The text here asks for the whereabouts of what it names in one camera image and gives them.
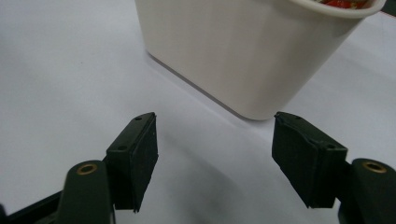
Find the container rim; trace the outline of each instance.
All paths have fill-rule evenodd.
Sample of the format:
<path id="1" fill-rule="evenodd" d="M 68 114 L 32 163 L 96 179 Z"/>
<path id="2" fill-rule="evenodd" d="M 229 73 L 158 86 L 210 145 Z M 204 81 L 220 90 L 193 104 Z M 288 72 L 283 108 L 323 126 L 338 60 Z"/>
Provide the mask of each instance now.
<path id="1" fill-rule="evenodd" d="M 375 14 L 380 11 L 385 5 L 387 0 L 369 0 L 366 5 L 367 8 L 361 9 L 347 9 L 339 7 L 326 6 L 324 4 L 315 2 L 313 0 L 289 0 L 301 7 L 316 11 L 321 14 L 325 14 L 333 17 L 340 17 L 346 19 L 362 19 Z"/>

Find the red food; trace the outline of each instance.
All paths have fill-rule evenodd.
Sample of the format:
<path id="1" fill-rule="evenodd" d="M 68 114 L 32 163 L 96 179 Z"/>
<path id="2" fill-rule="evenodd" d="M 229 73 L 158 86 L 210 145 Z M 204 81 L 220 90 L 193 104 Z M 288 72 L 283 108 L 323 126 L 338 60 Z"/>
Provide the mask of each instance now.
<path id="1" fill-rule="evenodd" d="M 331 0 L 326 3 L 327 6 L 340 8 L 354 8 L 359 9 L 366 4 L 367 1 L 347 1 L 347 0 Z"/>

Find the white plastic container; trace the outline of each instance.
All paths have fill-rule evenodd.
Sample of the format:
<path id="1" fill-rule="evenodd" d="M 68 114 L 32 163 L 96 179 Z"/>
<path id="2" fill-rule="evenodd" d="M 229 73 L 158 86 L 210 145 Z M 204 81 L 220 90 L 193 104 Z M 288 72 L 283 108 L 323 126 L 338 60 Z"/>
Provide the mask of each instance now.
<path id="1" fill-rule="evenodd" d="M 135 2 L 151 55 L 241 116 L 269 119 L 386 0 L 356 10 L 312 0 Z"/>

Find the white table surface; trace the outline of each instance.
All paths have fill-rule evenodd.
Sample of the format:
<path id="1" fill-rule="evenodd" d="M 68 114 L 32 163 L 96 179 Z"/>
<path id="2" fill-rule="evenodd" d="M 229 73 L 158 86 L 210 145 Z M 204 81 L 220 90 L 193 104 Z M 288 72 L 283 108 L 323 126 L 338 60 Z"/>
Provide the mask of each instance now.
<path id="1" fill-rule="evenodd" d="M 396 167 L 396 20 L 366 19 L 283 109 Z M 271 157 L 274 120 L 240 119 L 150 58 L 134 1 L 0 2 L 0 202 L 7 213 L 101 160 L 154 111 L 160 158 L 118 223 L 338 223 L 306 209 Z"/>

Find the screw hole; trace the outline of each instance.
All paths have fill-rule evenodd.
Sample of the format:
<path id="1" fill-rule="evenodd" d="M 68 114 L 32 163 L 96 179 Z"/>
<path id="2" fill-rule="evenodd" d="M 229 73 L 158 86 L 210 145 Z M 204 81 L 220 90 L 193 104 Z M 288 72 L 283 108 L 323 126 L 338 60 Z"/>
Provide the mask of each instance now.
<path id="1" fill-rule="evenodd" d="M 78 167 L 77 174 L 78 175 L 88 175 L 95 172 L 98 169 L 96 164 L 84 164 Z"/>
<path id="2" fill-rule="evenodd" d="M 376 162 L 373 161 L 366 161 L 363 163 L 363 166 L 375 173 L 379 173 L 379 174 L 384 174 L 387 172 L 387 168 L 385 168 L 383 165 L 378 164 Z"/>

